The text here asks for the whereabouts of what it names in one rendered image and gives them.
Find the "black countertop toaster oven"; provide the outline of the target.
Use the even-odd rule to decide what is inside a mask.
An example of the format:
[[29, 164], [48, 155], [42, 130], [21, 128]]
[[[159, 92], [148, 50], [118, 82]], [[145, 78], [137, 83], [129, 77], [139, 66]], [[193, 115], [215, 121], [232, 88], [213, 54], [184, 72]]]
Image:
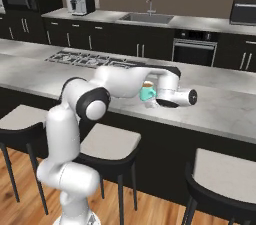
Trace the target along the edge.
[[233, 25], [256, 26], [256, 0], [233, 0], [229, 22]]

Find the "white and black coffee machine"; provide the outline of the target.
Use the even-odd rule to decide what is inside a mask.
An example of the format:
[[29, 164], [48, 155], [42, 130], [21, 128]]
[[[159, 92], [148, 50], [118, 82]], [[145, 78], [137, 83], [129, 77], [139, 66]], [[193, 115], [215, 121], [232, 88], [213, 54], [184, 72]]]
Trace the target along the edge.
[[95, 11], [95, 0], [66, 0], [68, 12], [84, 16]]

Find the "black stool with beige seat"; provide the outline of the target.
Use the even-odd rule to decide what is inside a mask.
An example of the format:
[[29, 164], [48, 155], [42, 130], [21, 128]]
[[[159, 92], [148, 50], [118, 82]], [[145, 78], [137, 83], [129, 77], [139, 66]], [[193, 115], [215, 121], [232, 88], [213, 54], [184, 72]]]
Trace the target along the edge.
[[[0, 150], [4, 155], [5, 164], [10, 176], [10, 181], [17, 202], [19, 202], [20, 199], [7, 148], [15, 149], [18, 151], [25, 150], [29, 155], [34, 176], [36, 177], [38, 161], [36, 155], [34, 154], [32, 144], [35, 143], [39, 137], [44, 134], [45, 120], [45, 110], [26, 105], [17, 106], [0, 119]], [[48, 214], [48, 208], [42, 184], [37, 177], [35, 180], [38, 186], [45, 214]]]
[[123, 175], [128, 169], [131, 170], [134, 209], [137, 209], [135, 159], [140, 140], [137, 132], [97, 123], [82, 141], [80, 154], [75, 159], [99, 172], [101, 195], [104, 195], [103, 177], [117, 178], [120, 225], [124, 225]]
[[182, 225], [191, 225], [197, 207], [228, 221], [256, 223], [256, 162], [198, 148], [194, 166], [185, 166], [189, 200]]

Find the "black hob with grates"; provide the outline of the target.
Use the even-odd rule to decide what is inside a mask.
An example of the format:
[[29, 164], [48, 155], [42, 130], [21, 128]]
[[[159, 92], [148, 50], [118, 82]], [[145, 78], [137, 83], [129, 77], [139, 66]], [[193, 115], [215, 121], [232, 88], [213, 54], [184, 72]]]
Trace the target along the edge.
[[102, 56], [99, 54], [71, 51], [59, 51], [47, 58], [47, 61], [92, 69], [96, 69], [99, 66], [122, 67], [125, 69], [144, 66], [142, 62], [131, 61], [124, 58], [111, 58], [110, 56]]

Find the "dark island counter base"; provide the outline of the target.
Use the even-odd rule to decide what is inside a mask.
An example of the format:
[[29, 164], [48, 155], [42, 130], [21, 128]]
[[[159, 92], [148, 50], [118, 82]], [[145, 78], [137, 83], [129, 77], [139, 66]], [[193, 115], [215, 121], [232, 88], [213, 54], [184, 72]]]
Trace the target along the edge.
[[256, 95], [199, 87], [196, 105], [147, 109], [138, 99], [114, 100], [105, 125], [141, 134], [137, 189], [185, 205], [185, 165], [203, 148], [256, 161]]

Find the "steel tap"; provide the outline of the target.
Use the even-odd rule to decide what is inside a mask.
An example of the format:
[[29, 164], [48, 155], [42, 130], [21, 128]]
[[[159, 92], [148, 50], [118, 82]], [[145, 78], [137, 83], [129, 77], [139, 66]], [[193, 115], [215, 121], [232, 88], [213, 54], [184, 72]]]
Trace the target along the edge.
[[146, 3], [149, 5], [149, 9], [147, 10], [147, 13], [149, 16], [152, 16], [153, 14], [156, 13], [156, 10], [153, 9], [153, 2], [152, 0], [146, 0]]

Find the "short run of dark cupboards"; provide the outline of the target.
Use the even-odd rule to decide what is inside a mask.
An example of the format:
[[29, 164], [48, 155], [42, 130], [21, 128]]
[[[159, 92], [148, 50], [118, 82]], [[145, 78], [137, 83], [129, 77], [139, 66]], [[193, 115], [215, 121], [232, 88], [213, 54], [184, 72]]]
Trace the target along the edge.
[[213, 66], [256, 73], [256, 36], [221, 33]]

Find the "dark tall cupboard unit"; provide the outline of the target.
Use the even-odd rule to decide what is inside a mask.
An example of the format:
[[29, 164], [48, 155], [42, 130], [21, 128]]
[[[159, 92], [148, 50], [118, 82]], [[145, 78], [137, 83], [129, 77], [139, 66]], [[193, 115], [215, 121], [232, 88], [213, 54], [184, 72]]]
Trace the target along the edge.
[[42, 14], [62, 7], [62, 0], [37, 0], [38, 11], [7, 10], [0, 13], [0, 38], [47, 44]]

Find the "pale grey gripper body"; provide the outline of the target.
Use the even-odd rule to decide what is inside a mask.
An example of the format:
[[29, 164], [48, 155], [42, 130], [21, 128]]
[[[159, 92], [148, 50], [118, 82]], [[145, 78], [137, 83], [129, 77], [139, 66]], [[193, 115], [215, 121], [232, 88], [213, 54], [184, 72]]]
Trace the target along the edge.
[[159, 104], [157, 103], [157, 101], [155, 99], [151, 99], [151, 100], [147, 100], [145, 102], [145, 107], [146, 108], [158, 108]]

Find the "long run of dark cupboards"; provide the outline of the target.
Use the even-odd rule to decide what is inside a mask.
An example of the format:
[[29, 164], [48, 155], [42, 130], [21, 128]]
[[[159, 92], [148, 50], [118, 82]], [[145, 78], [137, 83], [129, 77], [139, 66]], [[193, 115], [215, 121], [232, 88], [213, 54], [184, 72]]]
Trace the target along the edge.
[[43, 18], [55, 46], [170, 60], [174, 30], [151, 26]]

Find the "steel sink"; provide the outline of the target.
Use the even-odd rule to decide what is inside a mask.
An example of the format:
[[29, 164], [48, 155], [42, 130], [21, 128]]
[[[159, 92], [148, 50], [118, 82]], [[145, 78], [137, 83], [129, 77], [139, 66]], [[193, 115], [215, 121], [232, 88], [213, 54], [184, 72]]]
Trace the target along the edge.
[[171, 15], [151, 14], [148, 13], [129, 13], [121, 17], [122, 21], [168, 24], [173, 17]]

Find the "teal mug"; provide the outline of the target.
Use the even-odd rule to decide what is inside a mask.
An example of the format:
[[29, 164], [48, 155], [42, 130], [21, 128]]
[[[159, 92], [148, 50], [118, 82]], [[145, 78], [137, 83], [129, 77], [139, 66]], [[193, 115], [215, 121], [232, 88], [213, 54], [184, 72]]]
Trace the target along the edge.
[[145, 81], [139, 93], [141, 101], [147, 101], [156, 96], [156, 91], [154, 90], [154, 84], [151, 81]]

